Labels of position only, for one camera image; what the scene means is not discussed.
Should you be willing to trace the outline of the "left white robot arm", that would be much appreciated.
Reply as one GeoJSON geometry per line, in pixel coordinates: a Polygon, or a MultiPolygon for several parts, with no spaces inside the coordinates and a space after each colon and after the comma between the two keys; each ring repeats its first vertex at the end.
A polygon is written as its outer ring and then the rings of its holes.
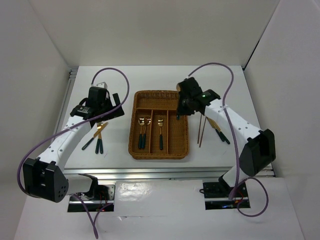
{"type": "Polygon", "coordinates": [[[117,93],[92,86],[88,96],[76,105],[63,128],[50,146],[37,158],[27,158],[22,165],[25,191],[28,195],[59,203],[66,195],[81,193],[88,200],[99,195],[98,179],[88,174],[66,177],[63,173],[69,157],[98,122],[104,122],[125,113],[117,93]]]}

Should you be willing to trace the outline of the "gold spoon green handle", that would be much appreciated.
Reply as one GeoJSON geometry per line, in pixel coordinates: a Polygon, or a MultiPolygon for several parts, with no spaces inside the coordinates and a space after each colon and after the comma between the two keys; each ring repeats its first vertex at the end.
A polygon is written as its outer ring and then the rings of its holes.
{"type": "Polygon", "coordinates": [[[150,125],[151,121],[152,121],[152,119],[150,117],[145,117],[144,118],[145,129],[144,129],[143,136],[142,136],[142,145],[141,145],[142,149],[144,149],[145,146],[146,146],[147,129],[148,129],[148,126],[150,125]]]}
{"type": "Polygon", "coordinates": [[[138,123],[140,126],[140,132],[139,132],[139,139],[138,139],[138,148],[141,149],[142,148],[142,142],[143,142],[143,126],[145,125],[145,118],[144,117],[140,117],[138,119],[138,123]]]}

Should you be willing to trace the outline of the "gold knife pile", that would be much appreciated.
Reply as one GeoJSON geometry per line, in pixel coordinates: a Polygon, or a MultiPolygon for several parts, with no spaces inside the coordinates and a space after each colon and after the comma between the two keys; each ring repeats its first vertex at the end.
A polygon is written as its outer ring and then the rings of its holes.
{"type": "Polygon", "coordinates": [[[108,122],[103,123],[102,125],[99,125],[97,127],[97,131],[94,133],[93,137],[81,148],[83,151],[91,144],[91,142],[99,136],[99,134],[102,132],[102,130],[108,125],[108,122]]]}
{"type": "Polygon", "coordinates": [[[212,120],[211,118],[207,118],[209,124],[211,125],[211,127],[213,129],[215,129],[216,133],[218,134],[219,138],[221,139],[222,142],[225,141],[225,138],[222,136],[221,134],[221,129],[219,128],[219,126],[216,124],[216,122],[214,120],[212,120]]]}

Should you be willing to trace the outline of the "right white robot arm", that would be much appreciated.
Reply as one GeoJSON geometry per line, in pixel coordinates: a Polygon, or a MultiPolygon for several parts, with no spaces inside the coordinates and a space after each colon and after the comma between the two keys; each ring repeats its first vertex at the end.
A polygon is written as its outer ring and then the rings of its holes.
{"type": "Polygon", "coordinates": [[[254,177],[276,158],[275,135],[269,130],[250,124],[229,106],[223,104],[220,96],[211,89],[203,91],[195,78],[186,78],[177,84],[179,116],[190,116],[200,112],[215,121],[221,129],[230,128],[235,139],[239,160],[219,179],[218,190],[223,196],[230,196],[239,183],[254,177]]]}

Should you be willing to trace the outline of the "gold knife green handle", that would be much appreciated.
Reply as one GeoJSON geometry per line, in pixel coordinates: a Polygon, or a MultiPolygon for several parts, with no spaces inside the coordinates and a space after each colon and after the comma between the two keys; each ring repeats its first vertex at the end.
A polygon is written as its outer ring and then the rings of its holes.
{"type": "Polygon", "coordinates": [[[158,126],[159,126],[159,149],[160,150],[164,149],[163,132],[162,132],[163,125],[164,125],[164,120],[163,119],[159,119],[158,120],[158,126]]]}

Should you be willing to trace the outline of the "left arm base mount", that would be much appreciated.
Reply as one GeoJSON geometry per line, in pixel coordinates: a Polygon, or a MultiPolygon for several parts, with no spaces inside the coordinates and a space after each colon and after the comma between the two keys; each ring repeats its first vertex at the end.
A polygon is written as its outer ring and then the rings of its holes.
{"type": "Polygon", "coordinates": [[[100,184],[97,177],[88,174],[72,174],[67,180],[69,213],[114,211],[114,184],[100,184]]]}

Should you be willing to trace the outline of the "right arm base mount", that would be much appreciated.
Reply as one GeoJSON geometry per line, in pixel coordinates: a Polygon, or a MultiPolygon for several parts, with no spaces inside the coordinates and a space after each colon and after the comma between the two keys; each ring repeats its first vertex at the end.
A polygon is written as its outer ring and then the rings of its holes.
{"type": "Polygon", "coordinates": [[[199,190],[204,196],[206,210],[227,210],[240,208],[249,209],[250,201],[245,183],[240,185],[232,200],[229,200],[229,193],[225,191],[219,182],[204,182],[199,190]]]}

